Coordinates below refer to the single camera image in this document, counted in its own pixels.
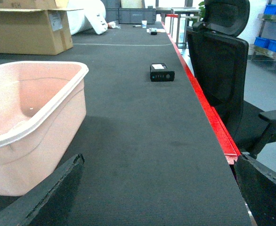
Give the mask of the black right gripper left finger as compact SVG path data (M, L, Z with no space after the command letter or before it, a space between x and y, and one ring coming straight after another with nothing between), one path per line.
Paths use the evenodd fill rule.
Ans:
M0 226L66 226L84 168L76 154L0 211Z

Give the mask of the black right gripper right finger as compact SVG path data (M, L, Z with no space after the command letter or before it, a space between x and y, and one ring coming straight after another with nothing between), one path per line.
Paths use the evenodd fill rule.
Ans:
M276 226L276 172L245 154L239 155L234 169L257 225Z

